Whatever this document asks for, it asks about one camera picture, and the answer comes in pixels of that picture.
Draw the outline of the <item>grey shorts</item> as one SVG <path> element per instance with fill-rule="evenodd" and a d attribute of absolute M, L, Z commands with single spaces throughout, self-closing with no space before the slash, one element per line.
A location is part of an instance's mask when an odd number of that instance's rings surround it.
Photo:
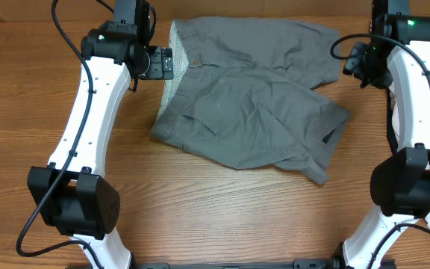
<path fill-rule="evenodd" d="M 172 24 L 183 75 L 152 136 L 234 169 L 274 165 L 323 185 L 349 112 L 336 82 L 336 29 L 292 19 L 200 17 Z"/>

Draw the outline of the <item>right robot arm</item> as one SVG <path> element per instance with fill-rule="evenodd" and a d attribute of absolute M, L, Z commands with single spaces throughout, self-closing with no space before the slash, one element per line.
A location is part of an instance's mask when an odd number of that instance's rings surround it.
<path fill-rule="evenodd" d="M 430 17 L 410 15 L 408 1 L 375 0 L 369 42 L 355 38 L 343 71 L 363 86 L 394 86 L 399 127 L 387 130 L 392 154 L 371 175 L 373 206 L 330 267 L 394 268 L 386 252 L 430 213 Z"/>

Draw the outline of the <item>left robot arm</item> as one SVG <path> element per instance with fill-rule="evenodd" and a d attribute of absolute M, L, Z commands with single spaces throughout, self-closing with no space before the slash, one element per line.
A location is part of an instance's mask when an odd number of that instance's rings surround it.
<path fill-rule="evenodd" d="M 105 179 L 105 157 L 117 110 L 141 80 L 170 80 L 172 50 L 153 46 L 155 9 L 146 0 L 118 1 L 113 18 L 94 28 L 73 52 L 81 62 L 75 102 L 57 148 L 32 167 L 28 188 L 41 217 L 78 245 L 92 268 L 134 268 L 119 236 L 119 193 Z"/>

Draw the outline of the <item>black garment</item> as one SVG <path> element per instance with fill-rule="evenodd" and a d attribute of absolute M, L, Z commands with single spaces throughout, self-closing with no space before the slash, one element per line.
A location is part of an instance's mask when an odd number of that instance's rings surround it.
<path fill-rule="evenodd" d="M 408 48 L 416 52 L 430 70 L 430 43 L 412 41 Z M 393 128 L 388 127 L 391 151 L 397 152 L 415 143 L 423 143 L 430 149 L 430 89 L 420 66 L 404 50 L 393 49 L 387 59 L 393 76 L 394 96 L 399 113 L 399 141 Z"/>

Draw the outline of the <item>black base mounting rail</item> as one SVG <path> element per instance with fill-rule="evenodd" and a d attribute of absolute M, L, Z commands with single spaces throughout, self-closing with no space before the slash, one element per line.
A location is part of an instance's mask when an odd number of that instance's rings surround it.
<path fill-rule="evenodd" d="M 145 263 L 130 265 L 130 269 L 342 269 L 342 265 L 334 259 L 298 259 L 293 262 L 281 263 L 242 263 L 242 264 L 195 264 L 170 265 L 167 263 Z"/>

